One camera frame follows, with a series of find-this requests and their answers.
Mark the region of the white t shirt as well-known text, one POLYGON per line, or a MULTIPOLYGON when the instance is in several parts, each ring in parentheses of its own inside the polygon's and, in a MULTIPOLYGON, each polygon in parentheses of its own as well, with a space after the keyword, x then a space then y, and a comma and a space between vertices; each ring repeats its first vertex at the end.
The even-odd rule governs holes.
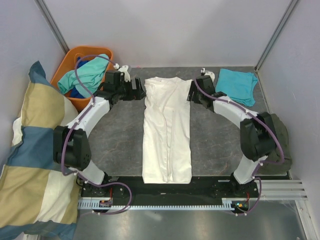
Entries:
POLYGON ((188 184, 192 178, 190 102, 192 80, 145 80, 142 178, 146 184, 188 184))

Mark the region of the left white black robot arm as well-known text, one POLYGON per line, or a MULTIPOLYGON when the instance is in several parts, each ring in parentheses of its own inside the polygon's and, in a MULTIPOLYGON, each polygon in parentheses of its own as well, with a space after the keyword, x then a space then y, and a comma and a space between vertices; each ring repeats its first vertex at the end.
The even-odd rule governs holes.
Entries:
POLYGON ((67 176, 75 174, 92 185, 99 197, 110 191, 107 174, 92 161, 89 136, 93 128, 118 101, 142 100, 146 96, 140 78, 134 80, 126 70, 108 70, 93 99, 79 115, 53 132, 53 161, 67 176))

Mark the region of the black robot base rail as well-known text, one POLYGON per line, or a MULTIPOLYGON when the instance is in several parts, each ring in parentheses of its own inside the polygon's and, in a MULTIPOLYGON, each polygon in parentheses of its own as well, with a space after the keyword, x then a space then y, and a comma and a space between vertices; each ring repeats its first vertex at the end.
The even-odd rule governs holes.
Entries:
POLYGON ((254 181, 240 186, 230 182, 228 176, 193 176, 188 184, 144 183, 141 176, 120 176, 116 181, 130 188, 134 205, 217 205, 223 198, 253 199, 259 196, 254 181))

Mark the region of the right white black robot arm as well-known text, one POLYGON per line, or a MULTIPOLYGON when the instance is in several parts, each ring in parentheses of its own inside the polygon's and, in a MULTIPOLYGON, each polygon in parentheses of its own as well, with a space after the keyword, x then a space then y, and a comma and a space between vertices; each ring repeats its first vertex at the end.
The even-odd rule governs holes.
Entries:
POLYGON ((269 113, 251 111, 234 102, 225 93, 216 92, 208 75, 202 75, 192 81, 187 100, 223 116, 240 130, 240 148, 243 156, 231 175, 229 191, 233 196, 240 197, 247 191, 246 184, 255 179, 259 167, 264 164, 284 163, 285 154, 269 113))

